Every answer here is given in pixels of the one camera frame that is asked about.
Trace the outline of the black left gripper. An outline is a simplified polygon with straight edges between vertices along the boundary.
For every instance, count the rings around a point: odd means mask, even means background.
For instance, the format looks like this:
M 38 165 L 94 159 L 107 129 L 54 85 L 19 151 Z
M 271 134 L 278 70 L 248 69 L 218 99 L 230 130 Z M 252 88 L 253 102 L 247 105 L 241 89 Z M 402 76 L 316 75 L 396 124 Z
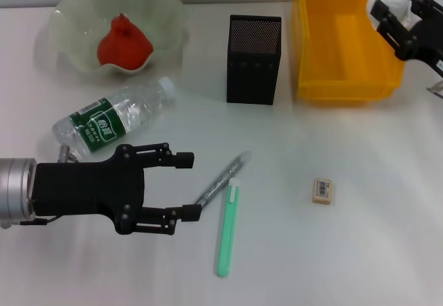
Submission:
M 119 145 L 101 162 L 39 163 L 33 185 L 36 216 L 104 215 L 117 233 L 174 235 L 177 222 L 198 222 L 200 204 L 142 208 L 143 168 L 190 169 L 192 152 L 172 153 L 168 143 Z

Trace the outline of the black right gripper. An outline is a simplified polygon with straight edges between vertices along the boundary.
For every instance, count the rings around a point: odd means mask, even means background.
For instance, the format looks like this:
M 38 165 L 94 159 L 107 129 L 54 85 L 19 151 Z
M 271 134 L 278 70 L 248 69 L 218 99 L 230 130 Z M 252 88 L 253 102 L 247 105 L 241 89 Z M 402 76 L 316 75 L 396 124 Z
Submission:
M 410 0 L 411 12 L 420 20 L 410 30 L 389 7 L 376 0 L 370 14 L 379 22 L 377 32 L 402 61 L 419 60 L 442 76 L 442 5 L 435 0 Z

